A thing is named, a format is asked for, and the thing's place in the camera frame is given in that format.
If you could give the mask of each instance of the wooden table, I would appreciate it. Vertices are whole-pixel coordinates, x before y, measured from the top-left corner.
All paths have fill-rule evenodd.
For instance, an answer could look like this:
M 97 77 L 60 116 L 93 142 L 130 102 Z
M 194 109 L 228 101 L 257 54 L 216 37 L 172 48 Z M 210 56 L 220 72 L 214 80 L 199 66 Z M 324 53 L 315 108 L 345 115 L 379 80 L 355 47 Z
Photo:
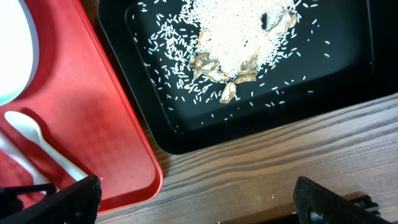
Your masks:
M 101 39 L 97 0 L 82 3 Z M 346 198 L 368 194 L 386 220 L 398 221 L 398 95 L 181 156 L 162 152 L 141 124 L 162 166 L 163 190 L 98 223 L 270 220 L 294 211 L 302 175 Z

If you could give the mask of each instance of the pile of rice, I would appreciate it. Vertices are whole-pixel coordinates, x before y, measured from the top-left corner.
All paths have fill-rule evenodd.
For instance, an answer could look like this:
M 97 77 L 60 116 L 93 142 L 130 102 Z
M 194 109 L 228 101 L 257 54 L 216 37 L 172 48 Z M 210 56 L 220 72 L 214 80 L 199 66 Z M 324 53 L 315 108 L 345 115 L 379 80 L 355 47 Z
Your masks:
M 261 47 L 256 68 L 275 64 L 286 34 L 277 39 L 267 38 L 267 32 L 277 25 L 285 10 L 295 12 L 293 0 L 185 0 L 179 15 L 187 24 L 212 32 L 211 41 L 195 53 L 210 53 L 220 61 L 221 70 L 234 78 L 241 64 Z M 267 15 L 266 30 L 262 17 Z

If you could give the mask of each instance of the plastic spoon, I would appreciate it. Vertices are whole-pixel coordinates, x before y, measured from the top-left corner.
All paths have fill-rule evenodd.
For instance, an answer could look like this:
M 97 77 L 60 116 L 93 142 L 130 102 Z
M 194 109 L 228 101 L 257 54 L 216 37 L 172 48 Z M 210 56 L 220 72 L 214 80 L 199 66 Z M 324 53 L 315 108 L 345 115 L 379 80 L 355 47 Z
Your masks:
M 39 124 L 26 114 L 8 111 L 4 115 L 8 123 L 10 123 L 17 131 L 19 131 L 25 138 L 40 146 L 55 162 L 57 162 L 71 177 L 76 181 L 84 179 L 88 175 L 82 171 L 75 164 L 70 162 L 65 156 L 56 151 L 43 138 L 42 130 Z
M 21 151 L 0 131 L 0 149 L 21 165 L 33 178 L 33 184 L 48 184 L 50 181 L 26 158 Z

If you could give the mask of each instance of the mushroom slice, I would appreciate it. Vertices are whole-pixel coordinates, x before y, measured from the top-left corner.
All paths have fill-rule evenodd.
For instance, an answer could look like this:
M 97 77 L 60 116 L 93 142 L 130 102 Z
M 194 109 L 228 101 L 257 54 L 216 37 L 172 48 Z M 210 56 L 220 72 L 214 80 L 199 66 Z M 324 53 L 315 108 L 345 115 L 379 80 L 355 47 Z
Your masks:
M 289 24 L 289 29 L 291 29 L 294 26 L 296 26 L 296 23 L 297 23 L 297 14 L 293 13 L 290 16 L 291 16 L 291 21 L 290 21 L 290 24 Z
M 256 74 L 257 74 L 257 70 L 256 70 L 255 74 L 248 73 L 248 74 L 245 74 L 245 75 L 240 75 L 240 76 L 238 76 L 235 79 L 234 83 L 235 84 L 241 84 L 241 83 L 244 83 L 244 82 L 255 82 L 256 81 Z
M 234 98 L 235 94 L 236 94 L 236 85 L 233 82 L 228 83 L 225 86 L 223 94 L 221 95 L 220 103 L 229 103 L 232 100 L 232 98 Z
M 200 67 L 200 70 L 212 70 L 214 68 L 216 68 L 218 65 L 220 64 L 220 62 L 218 60 L 214 60 L 214 61 L 210 61 L 210 62 L 205 62 L 204 66 Z
M 267 36 L 270 39 L 278 38 L 278 36 L 286 33 L 289 28 L 293 28 L 296 22 L 297 15 L 292 13 L 292 11 L 286 10 L 279 23 L 268 32 Z
M 261 46 L 256 50 L 256 53 L 250 57 L 250 59 L 257 59 L 261 51 Z
M 211 41 L 212 37 L 213 37 L 213 34 L 211 33 L 210 30 L 201 31 L 199 38 L 198 38 L 199 46 L 204 46 L 205 44 L 207 44 L 209 41 Z
M 200 69 L 199 68 L 195 68 L 195 70 L 193 71 L 193 78 L 197 79 L 197 78 L 200 77 L 200 75 L 201 75 Z
M 197 65 L 197 61 L 201 60 L 202 58 L 208 58 L 210 56 L 210 53 L 200 53 L 198 55 L 196 55 L 190 62 L 189 62 L 189 66 L 192 68 L 195 68 Z
M 247 73 L 247 72 L 251 71 L 252 69 L 254 69 L 254 67 L 256 66 L 256 62 L 257 62 L 257 58 L 253 58 L 253 59 L 243 62 L 241 65 L 241 73 Z
M 250 70 L 245 70 L 245 71 L 239 72 L 238 76 L 241 76 L 241 75 L 254 75 L 254 76 L 257 76 L 258 73 L 259 72 L 257 71 L 257 69 L 252 68 Z
M 195 62 L 196 68 L 202 67 L 203 64 L 204 64 L 204 63 L 203 63 L 201 60 L 197 60 L 197 61 Z
M 206 75 L 216 82 L 227 82 L 230 79 L 228 73 L 220 72 L 218 70 L 212 70 Z

